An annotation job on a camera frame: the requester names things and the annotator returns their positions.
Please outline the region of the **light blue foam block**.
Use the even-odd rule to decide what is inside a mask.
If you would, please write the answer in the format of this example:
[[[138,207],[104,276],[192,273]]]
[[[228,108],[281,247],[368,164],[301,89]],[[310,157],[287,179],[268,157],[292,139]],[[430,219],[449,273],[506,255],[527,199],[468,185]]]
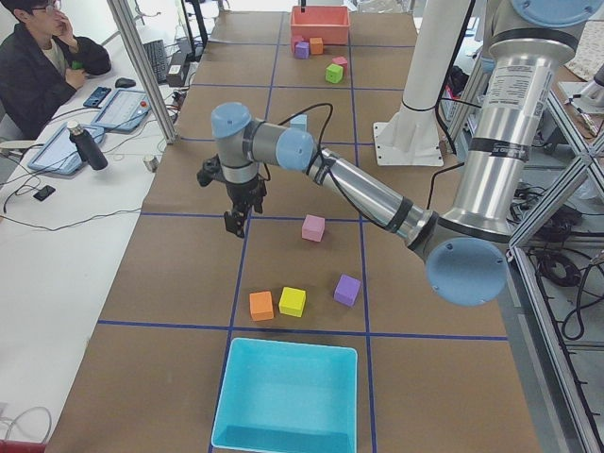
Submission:
[[[290,121],[289,125],[292,128],[299,129],[301,131],[308,131],[308,115],[307,114],[298,114],[295,115]]]

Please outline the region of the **near pink foam block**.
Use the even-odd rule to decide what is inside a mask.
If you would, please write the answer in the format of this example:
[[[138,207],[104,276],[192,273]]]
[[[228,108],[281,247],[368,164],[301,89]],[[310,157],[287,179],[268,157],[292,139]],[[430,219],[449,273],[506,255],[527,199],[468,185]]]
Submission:
[[[308,241],[320,243],[323,239],[325,226],[325,218],[307,214],[303,222],[301,237]]]

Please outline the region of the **near orange foam block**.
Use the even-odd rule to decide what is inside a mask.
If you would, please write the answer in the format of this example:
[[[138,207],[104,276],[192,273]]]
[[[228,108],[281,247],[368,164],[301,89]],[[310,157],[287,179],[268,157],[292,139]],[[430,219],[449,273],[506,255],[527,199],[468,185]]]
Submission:
[[[266,321],[274,318],[273,297],[270,291],[249,295],[249,310],[253,321]]]

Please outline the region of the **orange foam block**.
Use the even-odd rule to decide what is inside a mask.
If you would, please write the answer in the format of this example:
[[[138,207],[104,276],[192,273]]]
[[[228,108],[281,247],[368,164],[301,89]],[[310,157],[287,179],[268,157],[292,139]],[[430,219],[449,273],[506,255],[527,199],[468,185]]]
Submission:
[[[270,291],[249,295],[249,310],[253,321],[266,321],[274,318],[273,297]]]
[[[324,53],[324,42],[320,37],[311,37],[309,39],[310,53],[312,55],[322,55]]]

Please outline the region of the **yellow foam block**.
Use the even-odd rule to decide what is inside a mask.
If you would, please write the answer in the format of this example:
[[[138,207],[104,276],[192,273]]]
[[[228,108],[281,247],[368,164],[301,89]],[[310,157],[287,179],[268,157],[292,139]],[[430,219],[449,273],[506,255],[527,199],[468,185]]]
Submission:
[[[279,312],[293,317],[301,317],[304,312],[306,297],[305,290],[284,287],[278,302]]]

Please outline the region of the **near purple foam block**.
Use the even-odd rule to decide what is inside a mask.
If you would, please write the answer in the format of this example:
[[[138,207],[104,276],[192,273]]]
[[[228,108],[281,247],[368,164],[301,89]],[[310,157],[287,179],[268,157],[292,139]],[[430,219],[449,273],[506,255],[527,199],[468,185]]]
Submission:
[[[335,301],[353,307],[361,288],[361,282],[349,275],[342,274],[335,287],[333,298]]]

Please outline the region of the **far blue-cased tablet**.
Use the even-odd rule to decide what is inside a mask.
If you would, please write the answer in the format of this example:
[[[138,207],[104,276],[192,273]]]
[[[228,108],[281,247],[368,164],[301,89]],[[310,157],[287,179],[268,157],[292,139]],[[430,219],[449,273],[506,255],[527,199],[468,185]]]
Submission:
[[[107,132],[129,133],[141,124],[150,110],[145,92],[117,89],[94,117],[92,125]]]

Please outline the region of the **blue-cased tablet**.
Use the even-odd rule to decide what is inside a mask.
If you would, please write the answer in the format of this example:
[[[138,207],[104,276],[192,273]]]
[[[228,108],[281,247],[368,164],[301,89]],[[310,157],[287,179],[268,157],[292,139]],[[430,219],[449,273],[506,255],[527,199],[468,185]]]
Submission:
[[[92,125],[107,132],[129,133],[141,124],[150,110],[145,92],[117,89],[94,117]]]
[[[89,165],[88,162],[81,160],[76,146],[70,141],[67,123],[55,132],[34,155],[27,164],[29,169],[41,173],[70,176],[85,164]],[[91,133],[100,148],[100,143],[105,137],[105,130],[98,126],[83,126]]]

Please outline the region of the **black computer mouse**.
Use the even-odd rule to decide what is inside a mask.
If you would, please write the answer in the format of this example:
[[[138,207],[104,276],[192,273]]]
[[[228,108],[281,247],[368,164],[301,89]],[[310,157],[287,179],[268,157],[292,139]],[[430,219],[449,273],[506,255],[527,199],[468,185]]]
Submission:
[[[137,82],[134,79],[127,77],[119,77],[115,80],[114,87],[116,89],[127,89],[133,88],[137,85]]]

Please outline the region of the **far orange foam block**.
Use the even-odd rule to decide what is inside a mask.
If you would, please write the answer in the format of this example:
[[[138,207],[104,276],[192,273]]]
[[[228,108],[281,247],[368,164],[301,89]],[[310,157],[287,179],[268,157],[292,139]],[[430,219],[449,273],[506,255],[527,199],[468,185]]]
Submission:
[[[309,39],[310,53],[312,55],[322,55],[324,53],[324,42],[320,37],[311,37]]]

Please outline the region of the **blue smartphone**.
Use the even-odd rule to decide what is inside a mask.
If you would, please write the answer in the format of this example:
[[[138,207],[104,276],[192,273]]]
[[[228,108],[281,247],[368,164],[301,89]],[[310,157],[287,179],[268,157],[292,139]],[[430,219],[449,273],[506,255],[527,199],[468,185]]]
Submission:
[[[85,108],[98,108],[101,103],[107,98],[110,92],[111,88],[97,87],[84,101],[83,106]]]

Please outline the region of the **cyan plastic bin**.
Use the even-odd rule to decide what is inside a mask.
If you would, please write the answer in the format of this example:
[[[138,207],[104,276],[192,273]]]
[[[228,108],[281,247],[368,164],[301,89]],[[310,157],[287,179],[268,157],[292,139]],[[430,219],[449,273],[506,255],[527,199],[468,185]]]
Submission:
[[[211,444],[246,452],[354,452],[357,390],[353,348],[236,338]]]

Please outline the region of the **near blue-cased tablet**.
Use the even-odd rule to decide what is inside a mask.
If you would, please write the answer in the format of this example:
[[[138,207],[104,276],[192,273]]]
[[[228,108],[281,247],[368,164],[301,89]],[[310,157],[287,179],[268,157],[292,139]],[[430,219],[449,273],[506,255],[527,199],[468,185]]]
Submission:
[[[67,123],[55,132],[34,155],[27,164],[29,169],[41,173],[70,176],[85,164],[89,165],[88,162],[81,160],[76,146],[70,141]],[[83,126],[91,133],[100,148],[100,143],[105,137],[105,130],[98,126]]]

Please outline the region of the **small black phone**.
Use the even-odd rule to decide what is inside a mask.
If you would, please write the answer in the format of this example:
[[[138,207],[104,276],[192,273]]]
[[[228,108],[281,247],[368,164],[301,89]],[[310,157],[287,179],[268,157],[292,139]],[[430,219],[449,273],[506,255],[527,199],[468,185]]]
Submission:
[[[34,194],[33,197],[42,202],[44,201],[46,198],[48,198],[49,196],[51,196],[54,192],[56,191],[56,189],[50,185],[45,185],[43,186],[41,189],[37,190]]]

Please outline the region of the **aluminium frame post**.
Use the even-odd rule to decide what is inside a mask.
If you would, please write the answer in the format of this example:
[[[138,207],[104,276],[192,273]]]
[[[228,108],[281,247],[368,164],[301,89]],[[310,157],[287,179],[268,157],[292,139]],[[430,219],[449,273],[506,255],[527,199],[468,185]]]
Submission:
[[[108,0],[107,3],[122,36],[126,52],[147,94],[163,138],[167,144],[173,144],[177,138],[174,123],[165,106],[159,84],[143,49],[143,43],[139,37],[129,4],[126,0]]]

